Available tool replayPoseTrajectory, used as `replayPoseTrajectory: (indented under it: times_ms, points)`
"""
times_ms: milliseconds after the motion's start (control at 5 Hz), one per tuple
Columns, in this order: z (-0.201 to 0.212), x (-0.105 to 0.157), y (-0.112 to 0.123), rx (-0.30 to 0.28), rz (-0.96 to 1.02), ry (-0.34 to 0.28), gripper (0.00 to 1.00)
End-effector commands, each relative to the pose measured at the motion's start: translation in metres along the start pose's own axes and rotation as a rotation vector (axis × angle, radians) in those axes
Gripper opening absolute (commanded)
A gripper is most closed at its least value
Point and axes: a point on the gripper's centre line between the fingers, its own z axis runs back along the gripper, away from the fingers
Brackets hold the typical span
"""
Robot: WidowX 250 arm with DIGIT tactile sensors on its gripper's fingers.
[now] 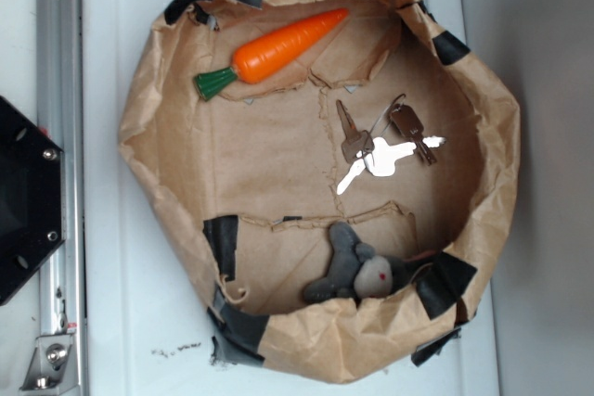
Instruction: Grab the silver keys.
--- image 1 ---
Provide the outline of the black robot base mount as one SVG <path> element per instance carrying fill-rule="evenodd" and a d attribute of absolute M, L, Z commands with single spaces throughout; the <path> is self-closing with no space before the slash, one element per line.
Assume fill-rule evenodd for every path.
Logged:
<path fill-rule="evenodd" d="M 1 303 L 62 244 L 62 149 L 1 99 Z"/>

